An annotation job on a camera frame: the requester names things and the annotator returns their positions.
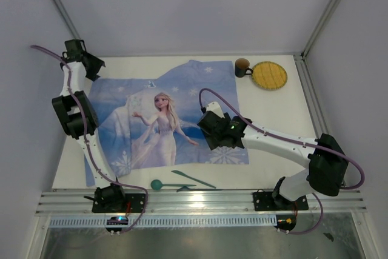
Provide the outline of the teal plastic spoon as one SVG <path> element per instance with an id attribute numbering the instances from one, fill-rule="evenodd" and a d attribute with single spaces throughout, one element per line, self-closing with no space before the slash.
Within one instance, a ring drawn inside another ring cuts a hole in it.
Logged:
<path id="1" fill-rule="evenodd" d="M 163 187 L 178 187 L 178 188 L 193 187 L 195 186 L 195 184 L 172 184 L 172 183 L 166 184 L 160 180 L 152 180 L 150 183 L 150 186 L 153 190 L 161 190 Z"/>

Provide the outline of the yellow woven round plate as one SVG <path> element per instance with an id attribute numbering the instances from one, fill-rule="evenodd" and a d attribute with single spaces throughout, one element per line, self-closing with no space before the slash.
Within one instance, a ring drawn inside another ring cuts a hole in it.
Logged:
<path id="1" fill-rule="evenodd" d="M 253 66 L 251 79 L 255 85 L 262 89 L 278 90 L 286 85 L 288 75 L 279 64 L 263 61 Z"/>

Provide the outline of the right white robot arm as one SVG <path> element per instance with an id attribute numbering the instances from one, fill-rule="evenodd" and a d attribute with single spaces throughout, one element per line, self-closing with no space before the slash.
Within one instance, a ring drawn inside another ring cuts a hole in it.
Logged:
<path id="1" fill-rule="evenodd" d="M 278 180 L 270 195 L 277 209 L 285 210 L 314 192 L 328 197 L 339 194 L 349 163 L 332 136 L 323 134 L 315 140 L 270 133 L 250 119 L 230 117 L 217 102 L 203 107 L 202 112 L 198 126 L 211 150 L 218 147 L 261 150 L 303 167 L 291 177 Z"/>

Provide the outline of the blue pink Elsa cloth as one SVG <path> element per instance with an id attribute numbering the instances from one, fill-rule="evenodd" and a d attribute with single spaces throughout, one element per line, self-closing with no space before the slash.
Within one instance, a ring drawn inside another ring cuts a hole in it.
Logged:
<path id="1" fill-rule="evenodd" d="M 140 173 L 175 167 L 246 168 L 245 149 L 210 150 L 198 126 L 200 107 L 218 93 L 232 115 L 238 108 L 231 61 L 189 61 L 156 79 L 99 79 L 89 98 L 99 119 L 107 163 L 122 183 Z"/>

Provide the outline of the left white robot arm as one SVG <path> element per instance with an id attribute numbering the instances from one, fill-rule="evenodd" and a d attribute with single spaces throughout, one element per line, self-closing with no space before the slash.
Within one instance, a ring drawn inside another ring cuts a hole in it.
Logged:
<path id="1" fill-rule="evenodd" d="M 59 96 L 52 99 L 52 105 L 65 134 L 80 145 L 92 171 L 96 190 L 90 199 L 98 206 L 119 212 L 126 207 L 127 197 L 104 155 L 98 117 L 84 90 L 85 80 L 96 81 L 105 64 L 86 50 L 81 39 L 66 41 L 65 48 L 62 56 L 55 55 L 61 62 L 64 84 Z"/>

